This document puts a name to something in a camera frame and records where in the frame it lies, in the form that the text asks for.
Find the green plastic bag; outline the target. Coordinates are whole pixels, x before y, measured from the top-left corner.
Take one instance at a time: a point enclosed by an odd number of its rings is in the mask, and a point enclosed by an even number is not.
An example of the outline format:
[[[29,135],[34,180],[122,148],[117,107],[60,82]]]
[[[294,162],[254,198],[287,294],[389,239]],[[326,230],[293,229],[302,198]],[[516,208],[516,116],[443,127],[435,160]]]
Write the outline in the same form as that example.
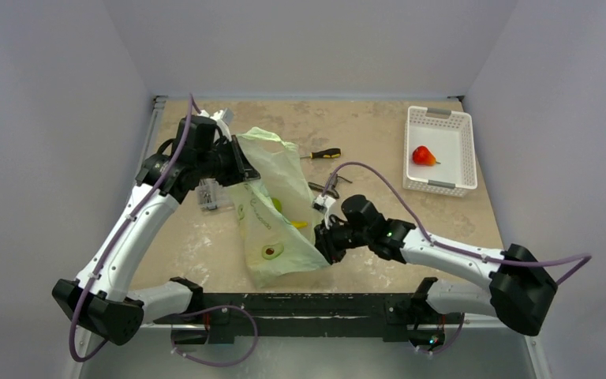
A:
[[[256,287],[280,276],[311,272],[329,264],[314,246],[314,228],[323,219],[312,207],[314,193],[301,168],[298,146],[258,127],[237,135],[260,179],[228,186],[238,218],[245,263]],[[278,212],[271,202],[282,204]],[[290,222],[306,222],[297,229]]]

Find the green fake apple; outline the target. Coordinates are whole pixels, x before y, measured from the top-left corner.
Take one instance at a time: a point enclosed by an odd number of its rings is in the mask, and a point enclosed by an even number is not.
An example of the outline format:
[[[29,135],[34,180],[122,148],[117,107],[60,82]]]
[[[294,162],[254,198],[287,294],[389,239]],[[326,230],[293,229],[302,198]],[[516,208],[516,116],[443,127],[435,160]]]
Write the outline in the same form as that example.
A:
[[[279,200],[279,199],[277,199],[277,198],[275,198],[275,197],[272,197],[272,198],[271,198],[271,202],[272,202],[272,204],[274,205],[275,209],[276,209],[278,212],[282,212],[282,204],[281,204],[281,202],[280,202],[280,200]]]

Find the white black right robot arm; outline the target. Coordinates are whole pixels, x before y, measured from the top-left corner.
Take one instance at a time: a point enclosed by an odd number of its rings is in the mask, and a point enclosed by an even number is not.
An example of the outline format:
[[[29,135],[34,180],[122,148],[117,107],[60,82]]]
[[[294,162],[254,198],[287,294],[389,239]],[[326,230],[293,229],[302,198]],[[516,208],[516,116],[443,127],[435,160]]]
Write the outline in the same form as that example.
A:
[[[558,285],[527,248],[478,248],[440,238],[413,223],[386,218],[363,195],[345,199],[339,219],[331,212],[334,203],[323,195],[312,202],[323,216],[314,229],[315,247],[330,264],[339,263],[347,250],[365,247],[385,261],[426,266],[466,281],[425,284],[411,301],[417,319],[474,313],[495,317],[525,336],[540,333]]]

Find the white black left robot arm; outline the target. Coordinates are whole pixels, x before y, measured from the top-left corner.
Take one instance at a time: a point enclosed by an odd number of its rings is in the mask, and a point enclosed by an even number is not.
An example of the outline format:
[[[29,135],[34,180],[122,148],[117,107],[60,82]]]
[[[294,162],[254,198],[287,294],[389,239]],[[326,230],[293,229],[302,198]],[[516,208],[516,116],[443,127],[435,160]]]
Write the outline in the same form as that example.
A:
[[[185,323],[201,318],[202,289],[186,279],[139,291],[129,286],[161,227],[201,180],[232,186],[258,178],[226,117],[225,111],[184,117],[176,137],[144,161],[121,219],[99,251],[74,279],[53,287],[54,300],[73,326],[120,346],[143,323],[172,314]]]

